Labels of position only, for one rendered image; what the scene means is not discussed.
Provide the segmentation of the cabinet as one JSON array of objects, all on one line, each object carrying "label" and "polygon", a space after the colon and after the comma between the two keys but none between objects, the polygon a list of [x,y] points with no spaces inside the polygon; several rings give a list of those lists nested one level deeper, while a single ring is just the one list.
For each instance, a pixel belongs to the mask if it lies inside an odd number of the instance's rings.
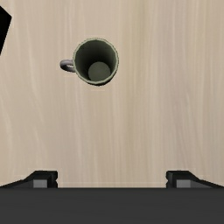
[{"label": "cabinet", "polygon": [[4,47],[4,41],[6,39],[12,16],[0,6],[0,54]]}]

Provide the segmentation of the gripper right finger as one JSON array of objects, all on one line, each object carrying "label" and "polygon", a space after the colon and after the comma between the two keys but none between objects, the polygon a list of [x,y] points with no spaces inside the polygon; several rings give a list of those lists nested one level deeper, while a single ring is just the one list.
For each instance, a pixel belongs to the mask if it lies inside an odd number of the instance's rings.
[{"label": "gripper right finger", "polygon": [[167,171],[167,188],[222,188],[222,185],[197,178],[189,171]]}]

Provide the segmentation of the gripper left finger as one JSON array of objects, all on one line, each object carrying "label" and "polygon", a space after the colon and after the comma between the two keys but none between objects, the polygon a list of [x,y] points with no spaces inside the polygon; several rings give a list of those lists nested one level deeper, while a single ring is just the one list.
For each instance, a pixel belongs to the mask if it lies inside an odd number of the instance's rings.
[{"label": "gripper left finger", "polygon": [[57,171],[34,171],[25,179],[2,185],[2,188],[57,188]]}]

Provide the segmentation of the green mug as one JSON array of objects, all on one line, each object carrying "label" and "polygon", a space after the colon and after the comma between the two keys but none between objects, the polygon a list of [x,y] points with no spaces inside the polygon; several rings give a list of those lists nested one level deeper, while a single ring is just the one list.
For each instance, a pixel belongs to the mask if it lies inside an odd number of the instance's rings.
[{"label": "green mug", "polygon": [[103,86],[114,78],[119,57],[106,39],[88,38],[76,47],[72,59],[63,59],[59,66],[64,71],[76,73],[89,85]]}]

